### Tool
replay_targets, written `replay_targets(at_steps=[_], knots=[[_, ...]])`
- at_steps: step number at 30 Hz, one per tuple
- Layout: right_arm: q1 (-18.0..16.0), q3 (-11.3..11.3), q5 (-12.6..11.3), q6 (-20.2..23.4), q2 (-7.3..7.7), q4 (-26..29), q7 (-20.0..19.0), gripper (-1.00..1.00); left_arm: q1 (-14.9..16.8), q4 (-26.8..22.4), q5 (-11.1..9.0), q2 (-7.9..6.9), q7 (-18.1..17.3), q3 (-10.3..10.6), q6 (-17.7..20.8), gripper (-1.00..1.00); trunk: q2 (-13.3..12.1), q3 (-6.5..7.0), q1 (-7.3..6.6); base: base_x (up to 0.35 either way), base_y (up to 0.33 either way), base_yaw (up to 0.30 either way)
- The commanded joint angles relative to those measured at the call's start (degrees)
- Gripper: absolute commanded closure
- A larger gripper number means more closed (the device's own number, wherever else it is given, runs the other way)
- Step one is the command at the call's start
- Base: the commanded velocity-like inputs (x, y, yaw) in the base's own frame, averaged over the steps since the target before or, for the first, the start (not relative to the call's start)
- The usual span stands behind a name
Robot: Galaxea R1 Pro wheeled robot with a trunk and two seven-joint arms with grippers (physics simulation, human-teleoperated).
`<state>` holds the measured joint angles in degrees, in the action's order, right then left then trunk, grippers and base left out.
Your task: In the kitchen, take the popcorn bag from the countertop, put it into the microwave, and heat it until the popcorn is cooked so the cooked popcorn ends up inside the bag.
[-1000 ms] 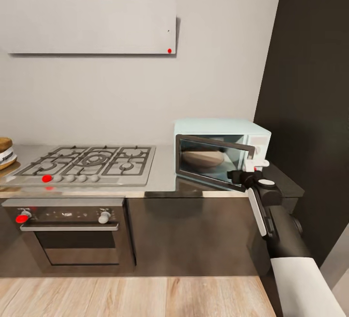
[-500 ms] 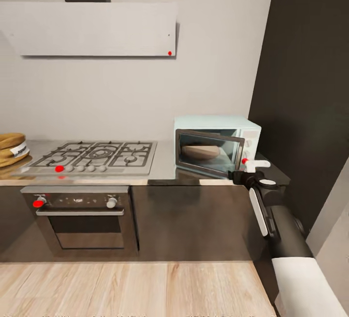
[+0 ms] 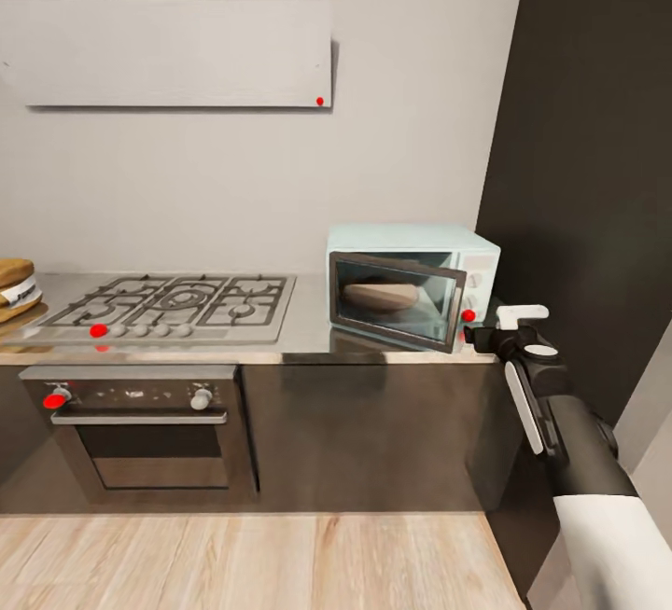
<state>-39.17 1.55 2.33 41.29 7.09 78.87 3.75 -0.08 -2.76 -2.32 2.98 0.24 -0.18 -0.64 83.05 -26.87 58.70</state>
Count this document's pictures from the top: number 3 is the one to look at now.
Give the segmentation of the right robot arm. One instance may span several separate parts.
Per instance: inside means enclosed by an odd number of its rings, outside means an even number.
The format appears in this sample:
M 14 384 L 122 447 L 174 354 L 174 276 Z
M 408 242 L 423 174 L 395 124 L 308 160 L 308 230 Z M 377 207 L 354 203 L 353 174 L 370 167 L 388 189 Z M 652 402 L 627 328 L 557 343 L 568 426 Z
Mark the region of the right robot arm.
M 546 480 L 583 610 L 672 610 L 672 549 L 628 474 L 606 420 L 589 411 L 571 367 L 520 324 L 544 305 L 500 306 L 496 326 L 465 328 L 479 354 L 496 354 Z

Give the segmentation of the popcorn bag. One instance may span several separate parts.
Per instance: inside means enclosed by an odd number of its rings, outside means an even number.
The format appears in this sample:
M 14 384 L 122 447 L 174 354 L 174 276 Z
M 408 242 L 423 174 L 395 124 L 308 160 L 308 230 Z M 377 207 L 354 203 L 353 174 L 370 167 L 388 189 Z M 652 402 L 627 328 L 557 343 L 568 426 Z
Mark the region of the popcorn bag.
M 0 324 L 36 307 L 44 293 L 35 279 L 35 264 L 26 258 L 0 258 Z

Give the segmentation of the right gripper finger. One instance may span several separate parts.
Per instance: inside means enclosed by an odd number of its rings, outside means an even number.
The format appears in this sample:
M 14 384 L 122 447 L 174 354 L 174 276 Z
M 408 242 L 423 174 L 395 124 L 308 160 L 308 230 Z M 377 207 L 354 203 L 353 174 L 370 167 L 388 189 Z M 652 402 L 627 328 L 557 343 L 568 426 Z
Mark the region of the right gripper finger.
M 465 328 L 465 338 L 468 344 L 474 344 L 474 330 L 476 330 L 476 328 L 496 328 L 497 330 L 502 330 L 502 332 L 511 332 L 511 329 L 503 329 L 497 326 L 476 326 L 476 327 L 467 326 Z

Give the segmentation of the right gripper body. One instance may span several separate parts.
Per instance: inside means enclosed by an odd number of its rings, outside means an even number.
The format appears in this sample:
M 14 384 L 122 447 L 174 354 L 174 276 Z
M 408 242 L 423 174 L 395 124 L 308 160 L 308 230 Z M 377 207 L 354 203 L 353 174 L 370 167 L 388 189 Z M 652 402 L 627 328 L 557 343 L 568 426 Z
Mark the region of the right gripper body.
M 496 354 L 500 357 L 501 346 L 506 340 L 515 338 L 536 340 L 536 337 L 536 329 L 527 324 L 520 324 L 511 332 L 502 332 L 496 328 L 476 328 L 473 346 L 479 354 Z

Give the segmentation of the microwave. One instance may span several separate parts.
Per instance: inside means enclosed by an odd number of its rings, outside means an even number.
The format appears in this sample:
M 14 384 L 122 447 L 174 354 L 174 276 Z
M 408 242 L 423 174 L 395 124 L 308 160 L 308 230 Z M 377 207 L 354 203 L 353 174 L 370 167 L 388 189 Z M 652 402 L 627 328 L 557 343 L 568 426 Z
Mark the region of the microwave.
M 481 323 L 501 248 L 458 223 L 329 223 L 328 320 L 450 354 Z

